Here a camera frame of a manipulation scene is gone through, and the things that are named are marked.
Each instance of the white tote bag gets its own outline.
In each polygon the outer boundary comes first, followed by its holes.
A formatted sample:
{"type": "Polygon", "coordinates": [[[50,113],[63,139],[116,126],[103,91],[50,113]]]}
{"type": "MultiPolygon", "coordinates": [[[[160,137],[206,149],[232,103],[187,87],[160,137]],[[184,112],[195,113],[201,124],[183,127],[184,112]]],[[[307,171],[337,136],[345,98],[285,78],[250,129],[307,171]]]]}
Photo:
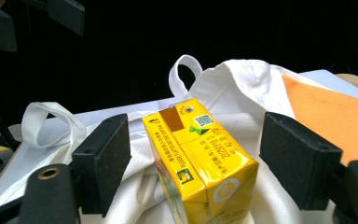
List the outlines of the white tote bag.
{"type": "MultiPolygon", "coordinates": [[[[142,129],[131,129],[135,123],[142,122],[142,117],[154,112],[127,113],[131,141],[130,163],[106,217],[102,218],[101,214],[81,214],[82,223],[137,223],[145,210],[165,200],[146,132],[142,129]]],[[[27,179],[36,169],[52,163],[69,164],[72,160],[72,152],[99,124],[86,127],[74,114],[56,102],[30,103],[22,118],[21,147],[28,147],[31,149],[29,152],[33,151],[23,156],[25,161],[32,162],[34,165],[28,173],[22,175],[0,194],[0,206],[23,196],[27,179]],[[56,118],[48,119],[49,114],[56,118]],[[34,153],[43,154],[45,158],[34,161],[34,153]]],[[[171,214],[168,213],[163,218],[170,217],[171,214]]]]}
{"type": "Polygon", "coordinates": [[[332,203],[326,211],[300,211],[258,156],[265,112],[295,119],[282,81],[283,74],[323,88],[295,72],[260,60],[229,60],[203,71],[200,63],[189,55],[176,61],[170,71],[169,84],[177,101],[199,99],[260,163],[251,207],[256,224],[332,223],[332,203]],[[189,90],[178,74],[181,65],[188,67],[196,78],[189,90]]]}

